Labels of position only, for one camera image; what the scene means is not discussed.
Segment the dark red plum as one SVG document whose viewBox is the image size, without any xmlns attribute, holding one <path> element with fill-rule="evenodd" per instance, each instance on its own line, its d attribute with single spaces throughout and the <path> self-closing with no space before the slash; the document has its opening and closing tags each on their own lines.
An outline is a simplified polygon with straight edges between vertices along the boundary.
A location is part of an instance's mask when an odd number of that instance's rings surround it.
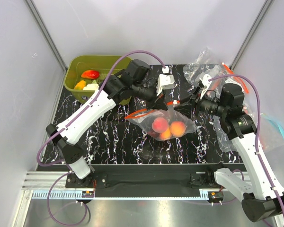
<svg viewBox="0 0 284 227">
<path fill-rule="evenodd" d="M 155 132 L 155 131 L 149 131 L 149 132 L 147 132 L 147 134 L 150 135 L 153 138 L 158 138 L 160 136 L 160 134 Z"/>
</svg>

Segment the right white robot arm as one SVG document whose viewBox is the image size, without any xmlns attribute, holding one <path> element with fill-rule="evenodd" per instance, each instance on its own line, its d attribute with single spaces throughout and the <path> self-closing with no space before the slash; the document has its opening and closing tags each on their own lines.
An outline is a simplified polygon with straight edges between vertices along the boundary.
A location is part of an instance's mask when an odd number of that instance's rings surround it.
<svg viewBox="0 0 284 227">
<path fill-rule="evenodd" d="M 239 152 L 250 178 L 250 184 L 234 175 L 223 164 L 209 168 L 205 181 L 210 187 L 218 185 L 230 191 L 240 202 L 245 215 L 252 222 L 280 215 L 284 212 L 284 188 L 281 186 L 264 155 L 258 139 L 259 128 L 243 111 L 244 93 L 233 83 L 222 87 L 219 98 L 205 97 L 207 89 L 199 83 L 194 93 L 182 100 L 176 110 L 195 114 L 203 112 L 219 117 L 222 130 Z"/>
</svg>

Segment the orange-red peach top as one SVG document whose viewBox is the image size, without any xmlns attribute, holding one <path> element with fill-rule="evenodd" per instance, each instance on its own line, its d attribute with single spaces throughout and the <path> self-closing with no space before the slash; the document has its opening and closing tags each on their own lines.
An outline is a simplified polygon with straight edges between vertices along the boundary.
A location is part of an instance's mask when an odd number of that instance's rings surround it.
<svg viewBox="0 0 284 227">
<path fill-rule="evenodd" d="M 172 133 L 170 131 L 170 128 L 167 128 L 164 132 L 162 132 L 159 135 L 159 139 L 164 141 L 164 140 L 169 140 L 172 137 Z"/>
</svg>

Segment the orange peach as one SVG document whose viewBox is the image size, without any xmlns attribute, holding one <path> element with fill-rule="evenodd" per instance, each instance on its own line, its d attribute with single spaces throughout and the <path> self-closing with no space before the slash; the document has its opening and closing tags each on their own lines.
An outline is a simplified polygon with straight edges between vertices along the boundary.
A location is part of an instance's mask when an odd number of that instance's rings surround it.
<svg viewBox="0 0 284 227">
<path fill-rule="evenodd" d="M 170 132 L 173 137 L 182 137 L 186 132 L 186 125 L 183 122 L 175 121 L 170 125 Z"/>
</svg>

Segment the clear bag orange zipper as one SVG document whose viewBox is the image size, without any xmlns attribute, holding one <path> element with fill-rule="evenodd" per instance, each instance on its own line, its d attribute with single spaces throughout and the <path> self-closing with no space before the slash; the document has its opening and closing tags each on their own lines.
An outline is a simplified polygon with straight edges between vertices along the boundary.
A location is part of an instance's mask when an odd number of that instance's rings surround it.
<svg viewBox="0 0 284 227">
<path fill-rule="evenodd" d="M 194 133 L 197 125 L 175 110 L 179 104 L 179 101 L 174 100 L 167 103 L 167 110 L 140 109 L 125 119 L 158 141 L 181 138 L 186 134 Z"/>
</svg>

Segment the pink peach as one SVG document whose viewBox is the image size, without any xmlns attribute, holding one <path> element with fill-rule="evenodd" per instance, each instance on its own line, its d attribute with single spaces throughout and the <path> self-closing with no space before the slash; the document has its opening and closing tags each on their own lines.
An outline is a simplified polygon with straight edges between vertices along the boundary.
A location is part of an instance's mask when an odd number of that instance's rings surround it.
<svg viewBox="0 0 284 227">
<path fill-rule="evenodd" d="M 158 117 L 153 121 L 151 127 L 155 132 L 162 133 L 169 127 L 169 123 L 165 118 Z"/>
</svg>

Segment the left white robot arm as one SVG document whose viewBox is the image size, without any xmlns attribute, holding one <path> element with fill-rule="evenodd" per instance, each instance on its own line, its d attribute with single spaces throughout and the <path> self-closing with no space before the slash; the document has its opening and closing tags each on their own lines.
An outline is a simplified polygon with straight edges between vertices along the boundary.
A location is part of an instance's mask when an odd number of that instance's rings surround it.
<svg viewBox="0 0 284 227">
<path fill-rule="evenodd" d="M 63 162 L 76 175 L 76 182 L 80 186 L 88 187 L 93 181 L 92 170 L 77 145 L 91 125 L 131 96 L 138 96 L 151 105 L 164 106 L 160 101 L 163 91 L 160 79 L 156 85 L 144 87 L 144 78 L 150 69 L 147 63 L 139 59 L 131 60 L 125 69 L 116 73 L 110 69 L 93 95 L 75 113 L 58 125 L 49 124 L 46 127 L 48 142 L 61 154 Z"/>
</svg>

